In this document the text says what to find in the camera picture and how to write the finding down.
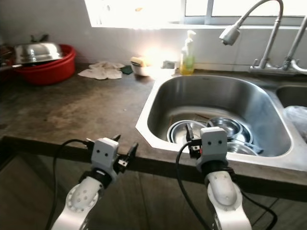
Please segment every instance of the dish soap bottle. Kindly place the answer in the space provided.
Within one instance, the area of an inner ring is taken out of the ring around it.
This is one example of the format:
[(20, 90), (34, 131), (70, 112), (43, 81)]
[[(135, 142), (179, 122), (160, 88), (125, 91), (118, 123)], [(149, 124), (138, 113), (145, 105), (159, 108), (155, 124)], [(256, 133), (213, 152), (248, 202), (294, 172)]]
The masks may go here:
[(180, 74), (191, 75), (194, 71), (194, 44), (192, 36), (196, 33), (192, 30), (188, 30), (188, 38), (185, 41), (185, 45), (181, 50), (180, 60)]

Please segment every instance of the sink rim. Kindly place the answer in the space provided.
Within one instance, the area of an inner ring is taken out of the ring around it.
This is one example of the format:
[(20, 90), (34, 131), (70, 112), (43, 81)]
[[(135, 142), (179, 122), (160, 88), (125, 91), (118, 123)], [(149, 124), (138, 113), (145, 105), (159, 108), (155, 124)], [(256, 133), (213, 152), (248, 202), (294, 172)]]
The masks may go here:
[(263, 87), (257, 85), (253, 81), (248, 79), (236, 78), (236, 77), (228, 77), (228, 76), (221, 76), (221, 75), (210, 75), (210, 74), (193, 74), (191, 76), (169, 76), (167, 78), (158, 79), (147, 98), (147, 101), (144, 105), (144, 108), (140, 114), (140, 117), (136, 124), (136, 129), (140, 132), (140, 134), (146, 139), (146, 141), (150, 144), (151, 147), (161, 149), (161, 150), (168, 150), (177, 152), (180, 149), (180, 146), (175, 143), (170, 143), (165, 140), (162, 140), (155, 136), (148, 127), (147, 120), (150, 114), (152, 105), (155, 101), (155, 98), (159, 92), (159, 89), (163, 84), (166, 82), (180, 77), (218, 77), (218, 78), (226, 78), (226, 79), (235, 79), (237, 81), (242, 81), (246, 84), (251, 84), (253, 87), (258, 87), (259, 90), (262, 90), (263, 93), (267, 94), (269, 97), (270, 102), (272, 103), (275, 111), (277, 112), (286, 132), (290, 138), (290, 147), (287, 152), (279, 156), (272, 156), (272, 157), (265, 157), (265, 156), (252, 156), (252, 155), (241, 155), (228, 152), (227, 153), (227, 160), (229, 161), (240, 161), (252, 164), (259, 164), (259, 165), (266, 165), (271, 167), (278, 167), (278, 168), (286, 168), (292, 170), (299, 170), (299, 171), (307, 171), (307, 163), (304, 165), (301, 160), (298, 159), (305, 159), (303, 162), (307, 162), (307, 154), (305, 156), (302, 154), (303, 151), (307, 151), (307, 144), (304, 142), (303, 138), (299, 135), (298, 131), (294, 127), (291, 121), (287, 120), (286, 117), (283, 115), (284, 107), (282, 106), (281, 102), (279, 101), (276, 91), (277, 89), (295, 85), (295, 84), (285, 84), (276, 86), (274, 90), (270, 89), (267, 90)]

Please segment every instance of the faucet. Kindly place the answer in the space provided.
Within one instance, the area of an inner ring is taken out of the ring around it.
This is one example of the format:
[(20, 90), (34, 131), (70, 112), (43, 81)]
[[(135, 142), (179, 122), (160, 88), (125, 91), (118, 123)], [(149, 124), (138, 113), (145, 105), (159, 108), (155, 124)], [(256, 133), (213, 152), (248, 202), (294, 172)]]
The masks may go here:
[[(257, 7), (260, 5), (266, 3), (267, 1), (271, 0), (260, 0), (255, 5), (253, 5), (235, 24), (230, 25), (225, 28), (225, 30), (221, 33), (220, 39), (224, 45), (233, 45), (236, 41), (236, 39), (240, 35), (240, 26), (245, 21), (245, 19), (250, 15), (252, 11), (254, 11)], [(274, 67), (269, 63), (269, 54), (272, 49), (273, 43), (275, 41), (281, 19), (283, 17), (283, 1), (282, 0), (275, 0), (279, 3), (279, 14), (275, 20), (273, 30), (270, 35), (269, 42), (265, 48), (263, 57), (260, 60), (259, 65), (256, 65), (258, 63), (258, 59), (255, 59), (253, 65), (250, 67), (251, 72), (258, 72), (258, 73), (265, 73), (265, 74), (281, 74), (281, 75), (294, 75), (298, 73), (304, 73), (307, 74), (307, 69), (302, 69), (299, 66), (297, 66), (296, 61), (293, 60), (294, 52), (296, 51), (296, 48), (303, 36), (303, 33), (307, 27), (307, 16), (305, 16), (302, 25), (296, 35), (296, 38), (292, 44), (292, 47), (285, 58), (285, 61), (283, 62), (283, 65), (281, 67)]]

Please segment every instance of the white wall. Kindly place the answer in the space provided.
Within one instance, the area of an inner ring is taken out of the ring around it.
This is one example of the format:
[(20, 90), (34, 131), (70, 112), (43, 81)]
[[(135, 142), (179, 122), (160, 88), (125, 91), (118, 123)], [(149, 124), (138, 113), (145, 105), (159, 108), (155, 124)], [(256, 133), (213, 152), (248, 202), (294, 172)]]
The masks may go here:
[[(261, 58), (271, 27), (242, 28), (234, 46), (224, 46), (219, 27), (195, 29), (197, 63), (207, 69), (247, 70), (255, 58)], [(279, 30), (271, 52), (272, 63), (282, 64), (296, 35), (297, 27)], [(11, 44), (26, 43), (30, 35), (49, 33), (50, 40), (70, 44), (77, 50), (77, 61), (118, 61), (127, 64), (130, 57), (161, 52), (179, 60), (186, 29), (134, 30), (92, 28), (83, 0), (1, 0), (0, 34)], [(307, 34), (295, 54), (300, 66), (307, 68)]]

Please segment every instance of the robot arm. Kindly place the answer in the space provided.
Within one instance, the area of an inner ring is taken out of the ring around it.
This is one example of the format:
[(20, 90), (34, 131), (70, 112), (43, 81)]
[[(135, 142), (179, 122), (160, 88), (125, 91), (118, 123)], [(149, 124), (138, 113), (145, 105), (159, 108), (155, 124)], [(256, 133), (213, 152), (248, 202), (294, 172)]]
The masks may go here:
[(80, 183), (69, 191), (65, 207), (55, 221), (52, 230), (86, 229), (87, 216), (103, 191), (109, 184), (116, 181), (118, 173), (123, 173), (129, 162), (135, 157), (137, 143), (131, 147), (126, 156), (117, 154), (119, 137), (100, 138), (95, 142), (88, 141), (87, 146), (92, 150), (92, 170), (85, 172)]
[(197, 158), (196, 168), (203, 174), (207, 193), (213, 205), (218, 230), (252, 230), (242, 207), (242, 194), (232, 181), (227, 167), (227, 135), (219, 127), (201, 129), (201, 140), (194, 139), (187, 126), (190, 156)]

